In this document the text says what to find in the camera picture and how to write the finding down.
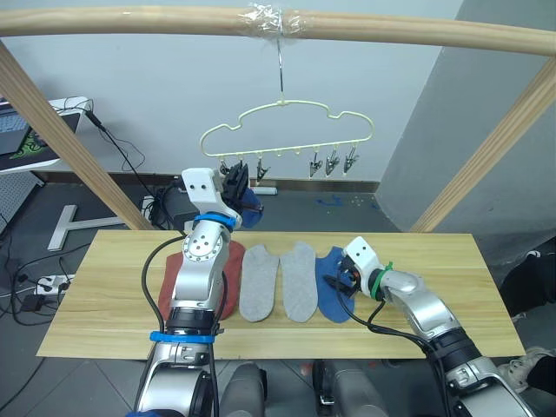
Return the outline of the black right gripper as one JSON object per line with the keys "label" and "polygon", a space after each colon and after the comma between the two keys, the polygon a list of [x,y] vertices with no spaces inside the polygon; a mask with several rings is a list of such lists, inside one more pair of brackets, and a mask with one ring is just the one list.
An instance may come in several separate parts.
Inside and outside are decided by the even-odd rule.
{"label": "black right gripper", "polygon": [[349,256],[343,257],[339,262],[337,276],[325,275],[324,281],[346,297],[352,297],[361,290],[360,274]]}

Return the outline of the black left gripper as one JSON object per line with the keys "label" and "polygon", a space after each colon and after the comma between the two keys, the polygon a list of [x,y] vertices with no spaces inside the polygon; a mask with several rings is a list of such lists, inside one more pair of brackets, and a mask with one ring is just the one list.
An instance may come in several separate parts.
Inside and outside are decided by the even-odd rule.
{"label": "black left gripper", "polygon": [[243,211],[242,198],[249,185],[248,165],[238,163],[229,169],[225,176],[222,200],[239,215]]}

